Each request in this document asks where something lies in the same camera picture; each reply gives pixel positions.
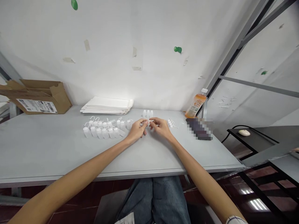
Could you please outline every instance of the left hand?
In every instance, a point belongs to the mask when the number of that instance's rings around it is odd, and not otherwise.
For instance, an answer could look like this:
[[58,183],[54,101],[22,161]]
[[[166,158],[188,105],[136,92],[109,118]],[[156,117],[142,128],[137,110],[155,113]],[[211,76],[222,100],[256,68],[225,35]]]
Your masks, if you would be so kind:
[[139,119],[132,124],[131,131],[129,132],[128,136],[126,137],[132,143],[136,142],[139,138],[143,137],[143,134],[146,135],[146,127],[148,124],[147,119]]

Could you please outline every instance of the black table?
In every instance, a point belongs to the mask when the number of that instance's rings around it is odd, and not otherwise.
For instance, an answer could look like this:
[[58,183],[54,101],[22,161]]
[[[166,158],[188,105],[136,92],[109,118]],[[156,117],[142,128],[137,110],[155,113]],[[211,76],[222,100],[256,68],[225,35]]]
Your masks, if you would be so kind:
[[[299,126],[273,126],[255,129],[275,139],[278,142],[287,141],[295,136],[299,136]],[[239,130],[249,131],[250,136],[240,135],[238,133]],[[275,145],[275,142],[250,128],[235,128],[228,129],[227,131],[252,151],[252,153],[242,157],[240,160],[244,160]]]

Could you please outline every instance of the forearm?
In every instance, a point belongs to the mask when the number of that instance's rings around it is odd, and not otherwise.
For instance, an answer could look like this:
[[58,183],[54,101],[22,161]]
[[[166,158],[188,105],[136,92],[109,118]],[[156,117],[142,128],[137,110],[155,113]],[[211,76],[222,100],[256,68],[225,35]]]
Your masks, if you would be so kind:
[[203,195],[205,200],[211,206],[213,211],[219,217],[222,223],[225,223],[230,216],[242,216],[241,212],[227,196],[221,186],[212,178],[212,176],[181,146],[174,138],[168,139],[173,146],[176,154],[185,166],[188,174]]
[[29,200],[10,220],[12,223],[45,223],[50,215],[92,182],[132,142],[124,139],[64,175]]

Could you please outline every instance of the white mouse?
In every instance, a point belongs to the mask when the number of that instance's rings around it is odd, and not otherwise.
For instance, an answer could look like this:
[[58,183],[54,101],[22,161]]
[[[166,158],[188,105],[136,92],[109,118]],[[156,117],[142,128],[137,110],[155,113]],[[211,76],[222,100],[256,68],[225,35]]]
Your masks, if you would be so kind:
[[250,132],[247,131],[247,130],[239,130],[238,131],[240,135],[243,135],[243,136],[250,136]]

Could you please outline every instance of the cardboard box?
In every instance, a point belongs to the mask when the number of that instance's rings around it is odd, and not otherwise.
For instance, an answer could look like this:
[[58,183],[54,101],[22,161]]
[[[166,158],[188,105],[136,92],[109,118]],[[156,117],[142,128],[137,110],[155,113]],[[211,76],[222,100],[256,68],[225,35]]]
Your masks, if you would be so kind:
[[0,95],[7,96],[26,114],[64,114],[72,106],[63,83],[20,79],[0,85]]

